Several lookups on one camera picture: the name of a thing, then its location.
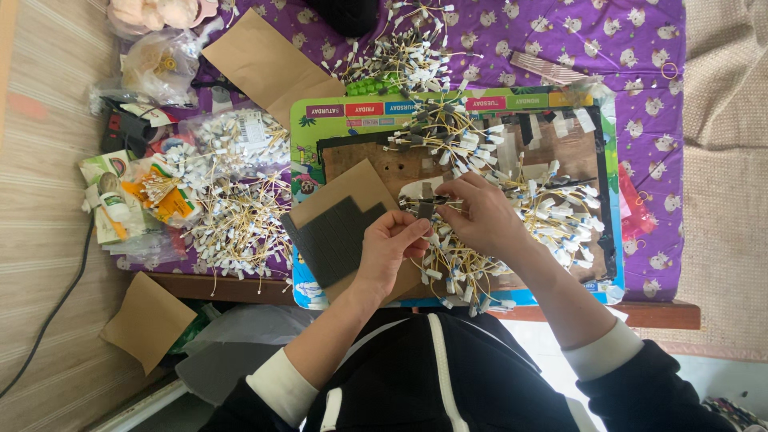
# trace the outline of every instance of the black cable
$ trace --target black cable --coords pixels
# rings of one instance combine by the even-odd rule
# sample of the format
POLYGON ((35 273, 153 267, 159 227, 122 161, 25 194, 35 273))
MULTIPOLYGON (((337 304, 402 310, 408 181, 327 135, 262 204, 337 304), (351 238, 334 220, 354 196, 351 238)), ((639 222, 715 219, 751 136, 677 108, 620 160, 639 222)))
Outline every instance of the black cable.
POLYGON ((77 286, 78 282, 80 281, 80 278, 83 276, 83 272, 85 272, 85 261, 88 258, 88 245, 91 243, 91 232, 94 230, 94 219, 95 214, 91 216, 91 223, 88 225, 88 233, 85 235, 85 247, 83 248, 83 262, 80 264, 80 271, 78 272, 78 276, 74 279, 74 282, 72 282, 72 285, 69 286, 69 289, 67 289, 67 292, 64 293, 64 296, 61 297, 61 300, 58 302, 56 307, 54 307, 54 310, 51 312, 50 315, 48 315, 48 319, 45 320, 45 323, 43 324, 43 328, 40 330, 40 333, 38 334, 38 339, 35 341, 35 345, 32 346, 32 351, 29 352, 29 355, 27 356, 27 361, 24 362, 24 365, 22 368, 18 371, 15 377, 13 377, 13 380, 6 388, 3 389, 2 392, 0 392, 0 398, 5 396, 6 393, 8 393, 9 390, 11 390, 11 387, 16 384, 16 381, 18 381, 19 378, 22 377, 24 371, 27 370, 27 366, 29 366, 29 363, 32 361, 32 357, 35 356, 35 352, 38 350, 38 346, 40 345, 40 341, 43 339, 43 335, 45 334, 45 330, 48 328, 48 325, 53 320, 53 317, 56 315, 59 309, 61 309, 61 306, 64 304, 64 302, 67 300, 67 297, 69 297, 69 294, 74 290, 74 287, 77 286))

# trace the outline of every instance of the blue label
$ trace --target blue label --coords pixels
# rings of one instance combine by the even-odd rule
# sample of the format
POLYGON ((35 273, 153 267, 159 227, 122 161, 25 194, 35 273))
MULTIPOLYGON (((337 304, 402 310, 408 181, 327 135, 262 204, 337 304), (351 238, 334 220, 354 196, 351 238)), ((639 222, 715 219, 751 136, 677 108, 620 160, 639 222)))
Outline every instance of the blue label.
POLYGON ((411 101, 384 102, 384 114, 411 114, 416 110, 416 105, 411 101))

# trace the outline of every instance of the right hand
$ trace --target right hand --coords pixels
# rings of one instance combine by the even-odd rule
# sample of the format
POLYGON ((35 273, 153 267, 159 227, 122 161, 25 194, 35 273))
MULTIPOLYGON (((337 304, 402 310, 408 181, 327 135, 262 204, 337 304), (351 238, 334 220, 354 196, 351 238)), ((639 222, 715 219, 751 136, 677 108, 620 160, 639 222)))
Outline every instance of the right hand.
POLYGON ((461 212, 448 205, 438 206, 437 212, 459 240, 477 252, 509 265, 533 243, 504 192, 479 175, 468 172, 447 181, 435 189, 435 194, 464 200, 461 212))

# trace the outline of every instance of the wooden bed frame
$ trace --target wooden bed frame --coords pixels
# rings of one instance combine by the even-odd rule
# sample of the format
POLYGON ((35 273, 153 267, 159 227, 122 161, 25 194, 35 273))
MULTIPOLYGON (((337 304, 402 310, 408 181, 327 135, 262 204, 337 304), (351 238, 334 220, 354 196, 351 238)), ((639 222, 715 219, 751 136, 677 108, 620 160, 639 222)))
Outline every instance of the wooden bed frame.
MULTIPOLYGON (((238 280, 217 277, 216 292, 212 276, 188 274, 147 273, 154 281, 178 298, 197 298, 208 301, 235 301, 253 304, 282 304, 296 306, 293 292, 283 281, 238 280)), ((611 306, 628 314, 630 327, 701 329, 701 309, 684 301, 652 302, 622 301, 611 306)), ((539 306, 518 306, 509 312, 489 312, 501 320, 539 321, 547 319, 539 306)))

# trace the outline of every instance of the cardboard sheet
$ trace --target cardboard sheet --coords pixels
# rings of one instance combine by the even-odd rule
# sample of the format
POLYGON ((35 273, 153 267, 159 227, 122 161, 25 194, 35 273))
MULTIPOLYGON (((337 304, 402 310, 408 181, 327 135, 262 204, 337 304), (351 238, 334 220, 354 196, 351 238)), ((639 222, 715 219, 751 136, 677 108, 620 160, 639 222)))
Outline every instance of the cardboard sheet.
POLYGON ((149 374, 197 314, 143 271, 99 336, 136 357, 149 374))
MULTIPOLYGON (((397 203, 390 195, 381 178, 376 174, 368 159, 341 174, 328 185, 320 188, 304 202, 297 205, 288 214, 296 228, 301 229, 316 216, 328 210, 336 203, 347 197, 352 197, 361 211, 368 211, 378 203, 384 204, 387 210, 398 210, 397 203)), ((328 300, 333 301, 352 283, 357 271, 325 289, 328 300)), ((419 269, 410 261, 403 261, 397 274, 392 293, 384 299, 387 304, 407 290, 421 283, 419 269)))
POLYGON ((346 93, 341 81, 312 63, 253 9, 203 55, 286 129, 295 101, 346 93))

